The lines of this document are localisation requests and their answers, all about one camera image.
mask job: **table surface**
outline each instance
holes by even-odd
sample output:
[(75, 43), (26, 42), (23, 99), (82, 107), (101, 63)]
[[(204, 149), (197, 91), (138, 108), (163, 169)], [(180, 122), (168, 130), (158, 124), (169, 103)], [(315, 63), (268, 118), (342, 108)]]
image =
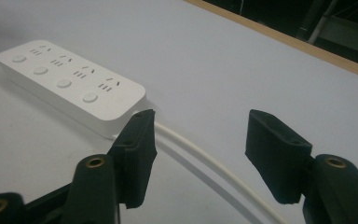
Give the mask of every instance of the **table surface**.
[[(159, 123), (206, 149), (289, 223), (244, 156), (251, 109), (358, 167), (358, 76), (181, 0), (0, 0), (0, 52), (46, 39), (146, 88)], [(0, 67), (0, 192), (30, 202), (69, 183), (104, 139), (8, 81)], [(122, 223), (268, 223), (181, 148), (159, 147), (145, 203)]]

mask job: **white cable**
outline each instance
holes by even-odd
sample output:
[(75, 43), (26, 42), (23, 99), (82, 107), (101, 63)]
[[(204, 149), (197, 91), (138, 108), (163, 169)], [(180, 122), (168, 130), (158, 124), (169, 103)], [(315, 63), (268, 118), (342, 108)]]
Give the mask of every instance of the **white cable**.
[(222, 176), (228, 183), (231, 184), (242, 196), (250, 200), (264, 215), (276, 223), (288, 223), (277, 212), (275, 212), (269, 205), (263, 201), (248, 185), (242, 182), (237, 176), (231, 173), (222, 163), (217, 161), (205, 150), (185, 139), (182, 135), (173, 130), (155, 122), (155, 128), (160, 134), (170, 137), (173, 141), (180, 143), (187, 147), (189, 153), (197, 159), (202, 160), (209, 168), (214, 170), (217, 174)]

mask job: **power outlet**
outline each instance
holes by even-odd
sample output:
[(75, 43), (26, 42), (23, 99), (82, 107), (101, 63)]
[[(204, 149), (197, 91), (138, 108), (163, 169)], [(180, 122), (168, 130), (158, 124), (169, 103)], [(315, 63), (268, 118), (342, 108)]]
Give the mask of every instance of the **power outlet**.
[(10, 80), (106, 138), (145, 106), (143, 86), (46, 40), (0, 53), (0, 64)]

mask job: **outlet socket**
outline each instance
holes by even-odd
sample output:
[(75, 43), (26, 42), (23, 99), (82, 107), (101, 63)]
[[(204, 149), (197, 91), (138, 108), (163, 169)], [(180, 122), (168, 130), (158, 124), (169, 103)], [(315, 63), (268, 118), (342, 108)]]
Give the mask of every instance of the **outlet socket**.
[(45, 40), (0, 53), (0, 64), (10, 80), (106, 138), (145, 109), (143, 86)]

